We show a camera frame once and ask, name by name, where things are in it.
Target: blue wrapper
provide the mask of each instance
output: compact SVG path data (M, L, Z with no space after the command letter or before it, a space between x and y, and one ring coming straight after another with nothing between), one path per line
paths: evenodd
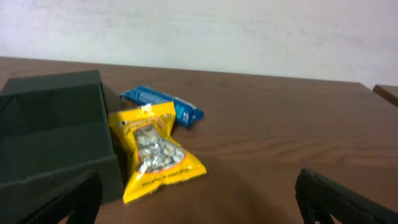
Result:
M204 115L204 112L199 110L195 105L183 101L175 96L158 92L144 85L139 85L136 88L125 91L120 95L120 97L131 100L137 105L146 105L148 103L155 105L173 101L176 120L185 128L188 128L194 121L201 119Z

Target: wood grain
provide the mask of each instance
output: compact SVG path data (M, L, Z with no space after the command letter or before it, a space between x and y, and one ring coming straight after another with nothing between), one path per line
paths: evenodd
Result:
M127 206L107 204L98 223L301 222L294 182L303 167L398 210L398 109L359 83L0 58L0 86L92 69L109 111L140 84L201 108L205 118L175 126L173 137L209 172Z
M376 85L373 92L377 93L388 102L398 106L398 86Z

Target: plastic wrapper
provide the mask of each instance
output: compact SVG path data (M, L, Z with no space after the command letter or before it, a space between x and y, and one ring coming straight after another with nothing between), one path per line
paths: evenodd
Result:
M195 105L181 100L178 97L170 96L149 88L148 86L139 85L136 88L125 91L120 95L128 100L133 101L137 105L158 104L165 102L174 102L177 122L188 128L194 121L202 119L204 112L199 110Z
M175 120L173 102L146 105L109 115L109 125L128 154L130 176L124 203L174 184L206 174L202 163L170 133Z

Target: yellow snack bag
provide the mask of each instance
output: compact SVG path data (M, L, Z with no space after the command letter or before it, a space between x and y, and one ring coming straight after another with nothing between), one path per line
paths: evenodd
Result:
M205 166L170 137L174 120L173 102L109 115L109 125L127 152L130 179L124 190L124 203L163 184L206 174Z

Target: cardboard box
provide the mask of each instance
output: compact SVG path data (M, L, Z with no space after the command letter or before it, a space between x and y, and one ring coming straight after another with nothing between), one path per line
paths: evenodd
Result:
M122 197L100 73L10 79L0 94L0 211L90 169L103 203Z

